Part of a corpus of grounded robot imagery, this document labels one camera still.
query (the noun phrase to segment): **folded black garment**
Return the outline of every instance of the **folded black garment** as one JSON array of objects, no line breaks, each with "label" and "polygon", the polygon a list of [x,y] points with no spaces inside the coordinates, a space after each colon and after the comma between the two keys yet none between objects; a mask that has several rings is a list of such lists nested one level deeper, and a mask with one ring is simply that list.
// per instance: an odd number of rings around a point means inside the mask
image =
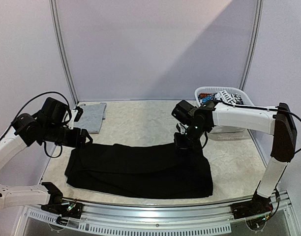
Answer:
[{"label": "folded black garment", "polygon": [[177,153],[175,144],[152,147],[91,144],[74,149],[65,170],[75,188],[135,198],[203,198],[212,195],[203,152]]}]

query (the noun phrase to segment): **plastic basket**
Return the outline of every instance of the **plastic basket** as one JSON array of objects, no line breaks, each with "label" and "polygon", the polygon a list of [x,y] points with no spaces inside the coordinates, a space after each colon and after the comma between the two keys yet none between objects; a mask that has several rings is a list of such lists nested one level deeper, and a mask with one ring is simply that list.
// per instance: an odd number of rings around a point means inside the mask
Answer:
[{"label": "plastic basket", "polygon": [[[250,100],[250,98],[244,91],[242,91],[238,88],[232,88],[232,87],[199,87],[199,88],[197,88],[194,92],[194,96],[195,96],[198,106],[201,105],[200,101],[198,99],[198,95],[200,93],[217,93],[217,92],[223,91],[223,90],[226,90],[229,93],[238,93],[241,96],[244,105],[254,106],[254,104],[252,103],[252,101]],[[241,132],[241,131],[244,131],[244,129],[237,128],[237,127],[230,127],[230,126],[216,126],[213,128],[211,133],[231,133],[231,132]]]}]

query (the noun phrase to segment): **robotic arm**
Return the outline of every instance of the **robotic arm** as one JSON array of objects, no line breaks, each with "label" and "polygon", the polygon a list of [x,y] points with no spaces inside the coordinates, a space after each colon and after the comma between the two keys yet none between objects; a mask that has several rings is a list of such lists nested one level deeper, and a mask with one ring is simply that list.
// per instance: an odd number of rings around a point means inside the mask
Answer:
[{"label": "robotic arm", "polygon": [[[69,121],[63,121],[68,112]],[[87,130],[73,128],[83,111],[77,107],[70,110],[67,105],[48,97],[36,114],[21,114],[13,120],[5,136],[0,139],[0,169],[16,154],[29,147],[35,141],[57,146],[83,148],[86,138],[92,142]],[[62,202],[62,193],[50,182],[36,186],[0,185],[0,209],[21,205],[53,205]]]},{"label": "robotic arm", "polygon": [[178,121],[188,125],[184,135],[175,134],[177,149],[197,148],[193,144],[204,132],[210,132],[217,125],[252,129],[274,136],[272,158],[252,200],[232,205],[235,219],[267,212],[270,196],[295,155],[297,130],[289,112],[285,103],[280,103],[278,107],[252,107],[208,101],[197,108],[184,100],[172,111]]}]

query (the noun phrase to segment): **gray folded cloth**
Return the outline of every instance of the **gray folded cloth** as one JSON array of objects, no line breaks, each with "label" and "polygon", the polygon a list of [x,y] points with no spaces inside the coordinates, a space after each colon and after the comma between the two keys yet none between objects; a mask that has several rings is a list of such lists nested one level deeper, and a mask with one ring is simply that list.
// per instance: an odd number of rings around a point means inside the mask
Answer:
[{"label": "gray folded cloth", "polygon": [[83,109],[83,114],[80,120],[74,123],[75,127],[86,129],[91,134],[99,134],[102,126],[102,120],[106,118],[107,103],[95,105],[80,105]]}]

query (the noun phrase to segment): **fold in black cloth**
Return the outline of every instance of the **fold in black cloth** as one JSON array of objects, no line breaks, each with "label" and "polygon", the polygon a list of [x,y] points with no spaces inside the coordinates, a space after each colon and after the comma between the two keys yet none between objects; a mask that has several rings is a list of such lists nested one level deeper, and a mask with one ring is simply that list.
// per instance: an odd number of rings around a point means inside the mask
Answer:
[{"label": "fold in black cloth", "polygon": [[91,144],[72,151],[65,175],[76,188],[135,198],[203,198],[213,191],[210,164],[203,152],[177,153],[174,143]]}]

